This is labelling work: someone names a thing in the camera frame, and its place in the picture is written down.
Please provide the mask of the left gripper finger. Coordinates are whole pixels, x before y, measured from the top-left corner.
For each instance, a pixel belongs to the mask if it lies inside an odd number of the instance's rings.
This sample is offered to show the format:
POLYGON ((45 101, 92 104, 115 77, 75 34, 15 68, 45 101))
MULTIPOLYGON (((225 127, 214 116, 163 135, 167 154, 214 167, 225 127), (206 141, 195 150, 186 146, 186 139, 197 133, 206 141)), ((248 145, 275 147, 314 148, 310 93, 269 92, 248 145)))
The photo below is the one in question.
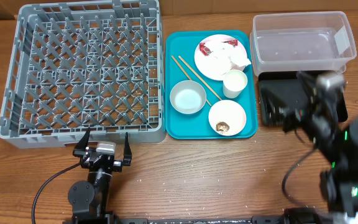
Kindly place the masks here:
POLYGON ((132 151, 129 145, 129 133, 125 135, 125 142, 124 142, 124 162, 131 162, 132 161, 132 151))
POLYGON ((89 138, 90 138, 90 132, 91 132, 91 129, 88 128, 86 130, 84 136, 80 139, 80 141, 75 146, 75 149, 81 150, 81 151, 84 151, 86 149, 86 147, 88 146, 89 138))

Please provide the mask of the white cup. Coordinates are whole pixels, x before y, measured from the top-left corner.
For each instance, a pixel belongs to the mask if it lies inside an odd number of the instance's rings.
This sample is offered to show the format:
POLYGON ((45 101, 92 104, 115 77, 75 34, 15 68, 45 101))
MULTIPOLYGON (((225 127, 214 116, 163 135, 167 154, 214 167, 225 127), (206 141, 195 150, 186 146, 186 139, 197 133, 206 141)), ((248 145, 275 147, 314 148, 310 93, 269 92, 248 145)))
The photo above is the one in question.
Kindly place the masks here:
POLYGON ((223 93, 226 98, 236 98, 247 86, 247 76, 240 70, 230 70, 223 78, 223 93))

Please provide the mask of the small pink bowl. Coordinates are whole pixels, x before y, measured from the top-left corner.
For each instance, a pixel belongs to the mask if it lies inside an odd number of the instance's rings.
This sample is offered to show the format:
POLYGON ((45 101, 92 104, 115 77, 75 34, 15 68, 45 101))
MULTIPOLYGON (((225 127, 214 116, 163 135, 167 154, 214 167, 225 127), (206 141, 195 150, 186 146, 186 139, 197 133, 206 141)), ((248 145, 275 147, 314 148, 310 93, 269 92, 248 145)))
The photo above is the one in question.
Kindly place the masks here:
POLYGON ((245 110, 239 103, 232 100, 222 100, 211 107, 208 113, 208 121, 216 133, 222 136, 234 136, 245 128, 247 116, 245 110), (216 131, 216 124, 221 121, 227 123, 230 127, 225 133, 216 131))

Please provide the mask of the brown food scrap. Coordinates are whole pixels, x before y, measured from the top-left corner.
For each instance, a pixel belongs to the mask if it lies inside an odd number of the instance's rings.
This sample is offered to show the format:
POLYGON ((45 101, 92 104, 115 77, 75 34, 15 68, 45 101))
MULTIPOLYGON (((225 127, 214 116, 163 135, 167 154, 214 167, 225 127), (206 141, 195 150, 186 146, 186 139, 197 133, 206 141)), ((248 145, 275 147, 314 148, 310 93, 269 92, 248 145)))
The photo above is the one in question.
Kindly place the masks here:
POLYGON ((216 131, 219 133, 225 133, 230 129, 229 125, 223 121, 216 124, 216 131))

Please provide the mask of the white napkin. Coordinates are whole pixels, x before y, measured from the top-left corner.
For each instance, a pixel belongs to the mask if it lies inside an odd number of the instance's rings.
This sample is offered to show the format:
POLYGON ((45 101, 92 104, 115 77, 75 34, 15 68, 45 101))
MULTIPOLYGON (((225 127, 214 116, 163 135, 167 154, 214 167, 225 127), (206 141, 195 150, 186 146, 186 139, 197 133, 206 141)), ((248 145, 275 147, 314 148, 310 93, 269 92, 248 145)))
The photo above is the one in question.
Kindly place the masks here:
POLYGON ((215 64, 219 69, 224 72, 240 68, 251 64, 251 61, 247 58, 247 55, 238 46, 233 46, 228 43, 221 43, 213 50, 211 56, 214 59, 215 64))

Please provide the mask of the red snack wrapper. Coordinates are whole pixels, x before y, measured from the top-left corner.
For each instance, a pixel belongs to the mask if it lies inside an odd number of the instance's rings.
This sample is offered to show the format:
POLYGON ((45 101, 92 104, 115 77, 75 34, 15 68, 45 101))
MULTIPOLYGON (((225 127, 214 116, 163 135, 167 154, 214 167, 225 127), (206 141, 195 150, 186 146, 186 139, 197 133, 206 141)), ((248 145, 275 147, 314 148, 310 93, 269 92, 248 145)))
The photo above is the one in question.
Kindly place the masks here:
POLYGON ((201 42, 199 44, 199 50, 204 56, 209 56, 211 54, 211 50, 207 46, 205 46, 204 42, 201 42))

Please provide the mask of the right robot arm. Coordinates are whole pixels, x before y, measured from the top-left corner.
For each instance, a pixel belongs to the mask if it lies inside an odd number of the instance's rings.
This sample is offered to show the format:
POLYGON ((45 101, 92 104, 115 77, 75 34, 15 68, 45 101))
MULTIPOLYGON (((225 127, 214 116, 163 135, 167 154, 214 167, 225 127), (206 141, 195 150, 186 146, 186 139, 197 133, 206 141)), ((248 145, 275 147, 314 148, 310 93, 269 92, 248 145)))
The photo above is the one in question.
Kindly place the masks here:
POLYGON ((313 147, 331 163, 320 173, 320 191, 327 212, 312 208, 282 188, 295 208, 286 209, 279 223, 358 222, 358 118, 345 128, 343 92, 346 82, 335 71, 273 72, 259 77, 262 121, 284 132, 302 129, 313 147))

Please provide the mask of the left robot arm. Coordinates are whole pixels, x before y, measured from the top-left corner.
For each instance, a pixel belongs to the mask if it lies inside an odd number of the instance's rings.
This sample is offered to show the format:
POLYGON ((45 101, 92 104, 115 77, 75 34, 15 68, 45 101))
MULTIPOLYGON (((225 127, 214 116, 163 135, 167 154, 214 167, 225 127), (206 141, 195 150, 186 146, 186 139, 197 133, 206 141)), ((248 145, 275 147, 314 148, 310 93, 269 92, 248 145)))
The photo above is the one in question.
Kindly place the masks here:
POLYGON ((132 152, 129 135, 125 135, 123 159, 115 159, 116 144, 99 142, 96 147, 88 145, 90 130, 76 144, 73 155, 80 159, 79 165, 88 170, 86 180, 74 183, 68 191, 72 206, 72 223, 119 223, 119 218, 107 210, 112 174, 130 166, 132 152))

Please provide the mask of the grey dishwasher rack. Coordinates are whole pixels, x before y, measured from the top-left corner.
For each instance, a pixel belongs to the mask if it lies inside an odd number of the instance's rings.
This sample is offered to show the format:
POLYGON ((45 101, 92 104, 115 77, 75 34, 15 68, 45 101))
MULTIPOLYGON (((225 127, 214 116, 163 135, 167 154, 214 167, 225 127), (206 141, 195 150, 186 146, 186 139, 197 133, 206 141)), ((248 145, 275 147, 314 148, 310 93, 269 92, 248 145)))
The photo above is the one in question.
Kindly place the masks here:
POLYGON ((165 139, 158 1, 26 4, 19 10, 0 112, 18 148, 165 139))

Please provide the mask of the clear plastic bin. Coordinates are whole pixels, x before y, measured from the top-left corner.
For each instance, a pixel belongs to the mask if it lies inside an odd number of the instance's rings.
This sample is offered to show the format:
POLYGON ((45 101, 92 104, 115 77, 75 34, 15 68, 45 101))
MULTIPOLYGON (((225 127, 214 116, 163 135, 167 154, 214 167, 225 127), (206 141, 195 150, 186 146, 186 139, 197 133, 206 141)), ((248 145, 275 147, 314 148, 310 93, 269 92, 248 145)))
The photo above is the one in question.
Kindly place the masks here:
POLYGON ((292 12, 253 18, 250 55, 259 76, 299 70, 344 72, 357 50, 344 12, 292 12))

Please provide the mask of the grey bowl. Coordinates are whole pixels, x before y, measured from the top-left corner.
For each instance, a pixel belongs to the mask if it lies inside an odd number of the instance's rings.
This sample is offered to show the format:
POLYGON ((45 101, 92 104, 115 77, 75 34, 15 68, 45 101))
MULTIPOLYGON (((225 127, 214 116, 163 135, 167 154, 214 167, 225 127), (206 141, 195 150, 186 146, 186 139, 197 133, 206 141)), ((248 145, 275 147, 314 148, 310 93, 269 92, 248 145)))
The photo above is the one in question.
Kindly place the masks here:
POLYGON ((206 103, 206 92, 197 82, 184 80, 177 83, 170 91, 170 102, 181 114, 195 114, 206 103))

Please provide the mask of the wooden chopstick left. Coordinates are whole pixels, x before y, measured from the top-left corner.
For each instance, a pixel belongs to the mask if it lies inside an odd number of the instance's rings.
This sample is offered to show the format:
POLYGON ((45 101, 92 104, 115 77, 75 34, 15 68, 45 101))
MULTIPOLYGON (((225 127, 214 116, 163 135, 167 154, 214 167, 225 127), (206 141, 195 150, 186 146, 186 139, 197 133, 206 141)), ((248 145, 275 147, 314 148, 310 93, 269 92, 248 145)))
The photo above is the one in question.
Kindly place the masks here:
MULTIPOLYGON (((187 79, 192 80, 192 78, 189 76, 189 74, 187 74, 187 72, 185 71, 185 69, 180 65, 180 63, 177 61, 177 59, 171 55, 172 60, 176 63, 176 65, 179 67, 179 69, 184 73, 184 75, 187 77, 187 79)), ((212 104, 208 101, 208 99, 206 99, 207 104, 209 104, 210 106, 212 106, 212 104)))

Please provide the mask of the wooden chopstick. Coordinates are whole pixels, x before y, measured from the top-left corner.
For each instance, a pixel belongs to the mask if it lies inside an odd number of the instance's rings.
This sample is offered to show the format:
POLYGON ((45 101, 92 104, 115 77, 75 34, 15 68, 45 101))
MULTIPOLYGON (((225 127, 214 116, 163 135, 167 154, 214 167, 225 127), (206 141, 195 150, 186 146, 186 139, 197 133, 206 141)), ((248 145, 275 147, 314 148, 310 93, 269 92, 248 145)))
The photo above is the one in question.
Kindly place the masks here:
MULTIPOLYGON (((192 80, 192 78, 189 76, 189 74, 187 74, 187 72, 185 71, 185 69, 180 65, 180 63, 177 61, 177 59, 171 55, 172 60, 176 63, 176 65, 179 67, 179 69, 184 73, 184 75, 187 77, 187 79, 192 80)), ((208 101, 208 99, 206 99, 207 104, 209 104, 210 106, 212 106, 212 104, 208 101)))
POLYGON ((178 56, 178 58, 188 67, 188 69, 210 90, 210 92, 212 92, 216 97, 217 99, 219 99, 220 101, 223 100, 211 87, 208 83, 206 83, 204 81, 203 78, 201 78, 198 73, 186 62, 186 60, 183 59, 182 56, 178 56))

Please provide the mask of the wooden chopstick right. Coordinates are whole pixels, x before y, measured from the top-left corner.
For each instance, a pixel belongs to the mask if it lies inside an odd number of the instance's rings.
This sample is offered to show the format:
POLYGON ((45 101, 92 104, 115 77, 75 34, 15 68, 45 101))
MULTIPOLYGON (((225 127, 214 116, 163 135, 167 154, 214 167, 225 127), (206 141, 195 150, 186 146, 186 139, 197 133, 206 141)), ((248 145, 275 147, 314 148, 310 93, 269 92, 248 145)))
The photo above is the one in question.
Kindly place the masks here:
POLYGON ((206 83, 204 81, 203 78, 201 78, 198 73, 186 62, 186 60, 183 59, 182 56, 178 56, 178 58, 188 67, 188 69, 210 90, 210 92, 212 92, 216 97, 217 99, 219 99, 220 101, 223 100, 211 87, 208 83, 206 83))

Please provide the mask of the large pink plate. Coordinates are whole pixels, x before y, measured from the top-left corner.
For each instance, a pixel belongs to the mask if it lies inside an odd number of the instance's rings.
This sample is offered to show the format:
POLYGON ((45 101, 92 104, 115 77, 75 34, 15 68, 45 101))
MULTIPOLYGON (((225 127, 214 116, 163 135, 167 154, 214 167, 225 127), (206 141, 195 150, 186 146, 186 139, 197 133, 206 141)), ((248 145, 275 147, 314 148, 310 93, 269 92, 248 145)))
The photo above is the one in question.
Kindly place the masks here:
MULTIPOLYGON (((235 38, 230 35, 214 34, 214 35, 211 35, 211 36, 203 39, 201 42, 205 43, 205 46, 207 46, 211 50, 211 53, 213 52, 214 49, 217 48, 217 46, 219 44, 228 43, 233 46, 240 47, 241 50, 247 55, 247 51, 246 51, 245 47, 243 46, 243 44, 240 42, 239 38, 235 38)), ((204 56, 199 50, 199 44, 196 47, 195 54, 194 54, 194 60, 195 60, 197 69, 207 78, 210 78, 212 80, 222 81, 224 78, 224 75, 228 71, 224 72, 223 70, 219 69, 218 66, 215 64, 214 59, 211 56, 211 54, 209 56, 204 56)))

